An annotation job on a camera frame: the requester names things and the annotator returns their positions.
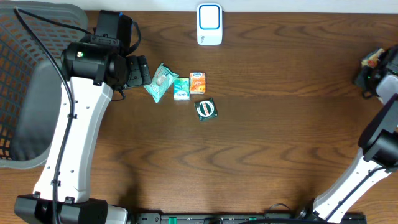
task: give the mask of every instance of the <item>teal box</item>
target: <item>teal box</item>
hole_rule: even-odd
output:
[[[174,100],[189,100],[189,78],[174,80]]]

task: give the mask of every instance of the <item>teal plastic wrapper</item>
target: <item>teal plastic wrapper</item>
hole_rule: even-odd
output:
[[[152,83],[144,87],[152,95],[155,102],[158,103],[164,93],[173,84],[175,78],[178,78],[178,74],[172,73],[170,69],[161,63],[155,72]]]

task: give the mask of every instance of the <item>small box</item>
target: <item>small box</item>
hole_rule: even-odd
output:
[[[195,109],[200,121],[207,121],[218,116],[216,105],[212,98],[195,103]]]
[[[191,72],[189,74],[191,94],[205,94],[206,92],[206,73],[204,72]]]
[[[189,78],[174,80],[174,100],[189,100]]]

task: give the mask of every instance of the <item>wooden tabletop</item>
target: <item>wooden tabletop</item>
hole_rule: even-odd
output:
[[[87,12],[90,27],[98,12]],[[223,43],[199,46],[194,12],[126,12],[141,28],[136,55],[181,77],[206,72],[207,92],[160,103],[143,88],[112,102],[99,131],[91,197],[165,213],[297,208],[351,164],[362,130],[381,109],[352,83],[359,61],[397,42],[395,15],[224,13]],[[213,98],[218,118],[200,123],[194,102]],[[0,169],[1,223],[42,167]],[[351,208],[368,223],[398,222],[398,175]]]

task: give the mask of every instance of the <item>plastic basket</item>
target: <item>plastic basket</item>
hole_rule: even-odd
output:
[[[29,169],[49,154],[58,120],[58,75],[39,45],[19,24],[14,7],[87,29],[83,10],[71,4],[0,2],[0,167]],[[70,42],[84,34],[22,14],[30,28],[60,59]]]

